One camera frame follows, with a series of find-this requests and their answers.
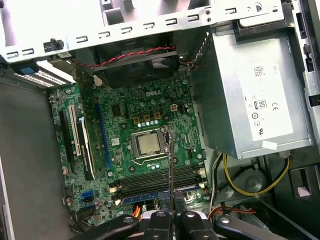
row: motherboard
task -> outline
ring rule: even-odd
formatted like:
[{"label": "motherboard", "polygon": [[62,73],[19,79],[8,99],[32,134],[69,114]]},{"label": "motherboard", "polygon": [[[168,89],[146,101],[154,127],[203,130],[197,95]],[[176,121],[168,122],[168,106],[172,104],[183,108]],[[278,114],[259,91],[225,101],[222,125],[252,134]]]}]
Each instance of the motherboard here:
[{"label": "motherboard", "polygon": [[65,182],[63,200],[75,220],[97,226],[132,214],[137,203],[155,203],[158,192],[168,190],[169,135],[175,190],[184,192],[187,205],[208,201],[186,71],[120,88],[80,68],[76,76],[78,84],[49,94]]}]

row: blue sata port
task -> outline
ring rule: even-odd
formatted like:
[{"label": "blue sata port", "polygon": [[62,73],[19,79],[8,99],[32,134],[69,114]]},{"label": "blue sata port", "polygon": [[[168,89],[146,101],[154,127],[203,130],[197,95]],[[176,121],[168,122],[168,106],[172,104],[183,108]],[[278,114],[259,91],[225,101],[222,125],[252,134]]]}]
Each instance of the blue sata port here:
[{"label": "blue sata port", "polygon": [[90,190],[90,191],[85,191],[81,194],[82,198],[88,198],[88,197],[93,197],[94,196],[94,191]]}]

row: dell logo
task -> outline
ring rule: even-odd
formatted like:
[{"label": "dell logo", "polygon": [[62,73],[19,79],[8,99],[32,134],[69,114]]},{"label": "dell logo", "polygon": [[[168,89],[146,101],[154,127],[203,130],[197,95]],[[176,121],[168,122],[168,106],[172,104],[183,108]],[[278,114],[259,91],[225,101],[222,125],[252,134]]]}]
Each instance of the dell logo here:
[{"label": "dell logo", "polygon": [[147,91],[147,92],[145,93],[145,95],[146,95],[147,97],[154,96],[154,95],[161,95],[161,92],[160,92],[160,90]]}]

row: power supply label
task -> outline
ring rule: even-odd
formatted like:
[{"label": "power supply label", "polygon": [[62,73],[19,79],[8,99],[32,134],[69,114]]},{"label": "power supply label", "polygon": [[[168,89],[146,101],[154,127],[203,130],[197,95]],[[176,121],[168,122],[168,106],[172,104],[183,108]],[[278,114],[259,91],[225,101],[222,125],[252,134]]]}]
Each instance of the power supply label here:
[{"label": "power supply label", "polygon": [[253,141],[292,134],[279,66],[263,63],[241,72],[241,88]]}]

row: cpu socket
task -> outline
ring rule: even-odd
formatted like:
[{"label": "cpu socket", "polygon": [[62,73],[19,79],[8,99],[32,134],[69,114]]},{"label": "cpu socket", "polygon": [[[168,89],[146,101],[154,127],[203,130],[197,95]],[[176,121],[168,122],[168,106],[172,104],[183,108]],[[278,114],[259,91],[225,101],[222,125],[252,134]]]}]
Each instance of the cpu socket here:
[{"label": "cpu socket", "polygon": [[167,134],[167,127],[133,133],[131,143],[135,158],[145,159],[167,154]]}]

